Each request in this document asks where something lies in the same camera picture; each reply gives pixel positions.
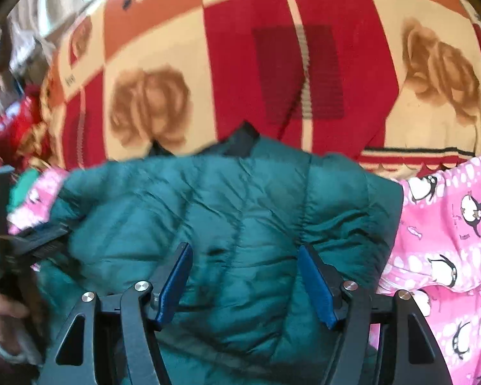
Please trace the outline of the person's left hand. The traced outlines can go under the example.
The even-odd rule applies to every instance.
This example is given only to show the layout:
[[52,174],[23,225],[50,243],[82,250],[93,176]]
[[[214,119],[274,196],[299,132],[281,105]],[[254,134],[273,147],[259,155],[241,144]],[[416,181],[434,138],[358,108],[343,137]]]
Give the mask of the person's left hand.
[[32,352],[24,350],[19,326],[30,319],[43,335],[44,305],[35,286],[21,286],[22,303],[0,293],[0,357],[11,364],[34,365]]

